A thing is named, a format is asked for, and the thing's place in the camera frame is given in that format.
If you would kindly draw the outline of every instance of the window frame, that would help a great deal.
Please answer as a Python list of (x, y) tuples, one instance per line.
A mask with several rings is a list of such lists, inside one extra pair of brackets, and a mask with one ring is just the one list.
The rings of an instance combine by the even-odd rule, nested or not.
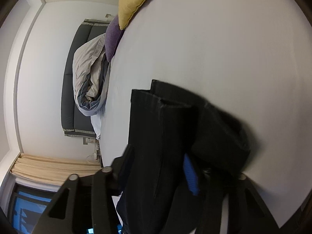
[(48, 205), (49, 204), (49, 202), (47, 202), (47, 201), (40, 201), (37, 199), (29, 198), (29, 197), (26, 197), (24, 195), (18, 194), (18, 192), (20, 192), (20, 191), (28, 193), (28, 194), (32, 194), (35, 196), (40, 196), (40, 197), (50, 198), (50, 199), (52, 199), (52, 197), (56, 194), (56, 192), (40, 190), (40, 189), (36, 189), (36, 188), (32, 188), (32, 187), (26, 187), (26, 186), (15, 183), (11, 197), (10, 197), (9, 207), (7, 210), (8, 211), (7, 212), (7, 219), (9, 220), (10, 224), (12, 224), (13, 210), (14, 210), (14, 206), (15, 206), (15, 202), (16, 202), (17, 198), (21, 198), (23, 200), (31, 201), (34, 203), (39, 203), (42, 205)]

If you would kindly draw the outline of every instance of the black fabric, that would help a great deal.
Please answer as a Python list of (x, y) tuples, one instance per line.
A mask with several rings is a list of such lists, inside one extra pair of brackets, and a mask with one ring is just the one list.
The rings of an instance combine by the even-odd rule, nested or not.
[[(128, 234), (156, 234), (161, 230), (169, 233), (179, 229), (178, 212), (185, 220), (181, 233), (195, 228), (201, 217), (189, 215), (186, 209), (198, 210), (206, 196), (194, 199), (183, 185), (185, 152), (198, 160), (200, 168), (220, 170), (217, 173), (218, 177), (222, 174), (221, 181), (230, 175), (237, 176), (249, 154), (247, 137), (235, 118), (200, 96), (156, 80), (152, 81), (150, 91), (132, 91), (128, 143), (135, 149), (135, 161), (117, 205), (123, 231)], [(208, 208), (220, 211), (212, 226), (217, 229), (223, 184), (210, 187), (209, 191), (219, 198), (216, 203), (212, 198), (205, 203)], [(195, 203), (187, 204), (184, 198)]]
[(83, 137), (96, 137), (90, 117), (84, 116), (74, 102), (73, 59), (74, 53), (79, 47), (91, 39), (105, 33), (108, 24), (107, 22), (92, 22), (88, 20), (85, 20), (85, 22), (88, 24), (81, 24), (74, 36), (65, 65), (61, 99), (61, 123), (63, 129), (66, 130), (73, 129), (93, 132), (93, 134), (89, 134), (78, 131), (65, 131), (64, 134), (67, 136), (76, 135)]

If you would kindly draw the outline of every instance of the black jeans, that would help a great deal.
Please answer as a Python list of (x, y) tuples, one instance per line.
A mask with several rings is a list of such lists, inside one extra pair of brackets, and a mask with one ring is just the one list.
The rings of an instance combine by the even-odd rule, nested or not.
[(196, 227), (204, 198), (187, 189), (186, 152), (233, 176), (249, 154), (236, 119), (200, 96), (156, 80), (150, 90), (132, 91), (128, 143), (135, 160), (117, 204), (125, 234), (188, 233)]

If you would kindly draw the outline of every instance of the mattress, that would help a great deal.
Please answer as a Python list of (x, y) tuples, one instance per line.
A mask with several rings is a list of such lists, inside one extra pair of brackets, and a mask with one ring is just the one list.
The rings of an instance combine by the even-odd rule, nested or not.
[(311, 50), (294, 0), (147, 0), (111, 63), (103, 164), (127, 145), (132, 89), (184, 87), (244, 123), (244, 173), (281, 227), (312, 189)]

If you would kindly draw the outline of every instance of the window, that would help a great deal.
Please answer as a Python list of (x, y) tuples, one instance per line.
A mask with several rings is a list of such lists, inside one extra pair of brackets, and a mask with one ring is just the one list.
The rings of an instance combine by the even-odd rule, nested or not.
[(54, 192), (15, 184), (10, 199), (8, 219), (19, 234), (32, 233), (54, 194)]

